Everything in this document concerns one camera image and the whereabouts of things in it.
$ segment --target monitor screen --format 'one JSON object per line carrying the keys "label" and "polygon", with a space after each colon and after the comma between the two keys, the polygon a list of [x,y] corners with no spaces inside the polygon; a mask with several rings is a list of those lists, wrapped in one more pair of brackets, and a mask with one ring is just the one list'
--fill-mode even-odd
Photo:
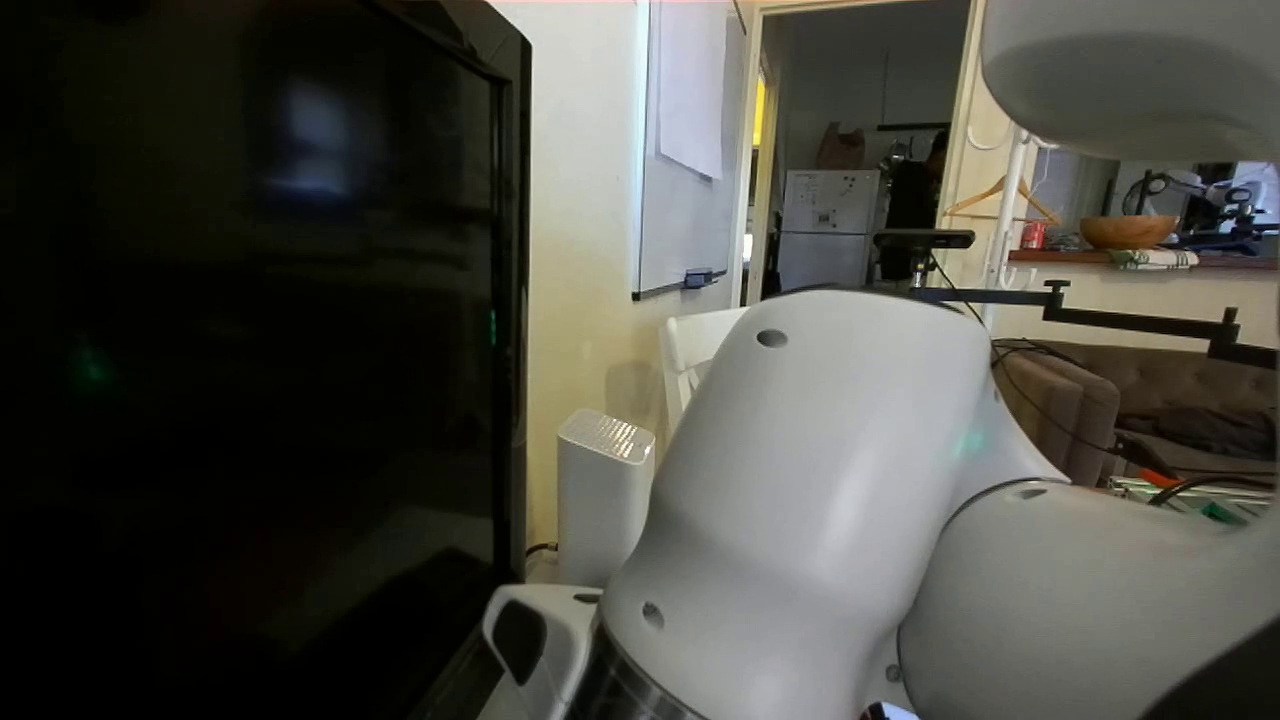
{"label": "monitor screen", "polygon": [[15,0],[0,56],[0,710],[396,714],[511,570],[529,43]]}

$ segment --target chair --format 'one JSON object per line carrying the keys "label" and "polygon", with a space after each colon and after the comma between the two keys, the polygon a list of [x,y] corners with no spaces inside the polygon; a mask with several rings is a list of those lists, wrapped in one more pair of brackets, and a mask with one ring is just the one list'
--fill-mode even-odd
{"label": "chair", "polygon": [[724,337],[746,311],[747,309],[720,309],[720,311],[666,321],[659,348],[666,348],[667,441],[676,437],[679,416],[698,395],[698,382],[713,368]]}

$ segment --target bowl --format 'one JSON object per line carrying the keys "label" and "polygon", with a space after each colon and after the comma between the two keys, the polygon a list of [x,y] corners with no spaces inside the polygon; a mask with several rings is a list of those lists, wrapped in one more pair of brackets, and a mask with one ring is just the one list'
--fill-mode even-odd
{"label": "bowl", "polygon": [[1081,236],[1092,249],[1161,249],[1176,222],[1176,217],[1090,217],[1081,219]]}

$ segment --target white wall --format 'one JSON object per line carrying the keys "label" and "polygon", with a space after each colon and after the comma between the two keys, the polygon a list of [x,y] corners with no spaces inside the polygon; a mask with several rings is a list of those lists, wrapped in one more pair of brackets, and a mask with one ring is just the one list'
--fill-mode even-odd
{"label": "white wall", "polygon": [[495,0],[534,41],[529,544],[557,541],[557,425],[602,409],[666,437],[666,316],[728,309],[737,278],[634,305],[644,0]]}

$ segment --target green light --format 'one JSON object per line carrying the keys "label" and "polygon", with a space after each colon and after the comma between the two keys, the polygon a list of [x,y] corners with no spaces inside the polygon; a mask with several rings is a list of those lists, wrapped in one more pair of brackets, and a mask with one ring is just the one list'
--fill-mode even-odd
{"label": "green light", "polygon": [[1202,517],[1207,517],[1207,519],[1218,519],[1218,522],[1233,522],[1233,528],[1249,522],[1242,510],[1233,510],[1233,509],[1225,509],[1225,504],[1218,504],[1218,500],[1207,500],[1207,504],[1202,509]]}
{"label": "green light", "polygon": [[72,382],[85,392],[105,392],[118,382],[118,363],[105,348],[98,348],[92,341],[79,341],[79,348],[72,353]]}
{"label": "green light", "polygon": [[983,447],[990,447],[990,433],[972,429],[972,433],[962,437],[957,461],[981,456]]}

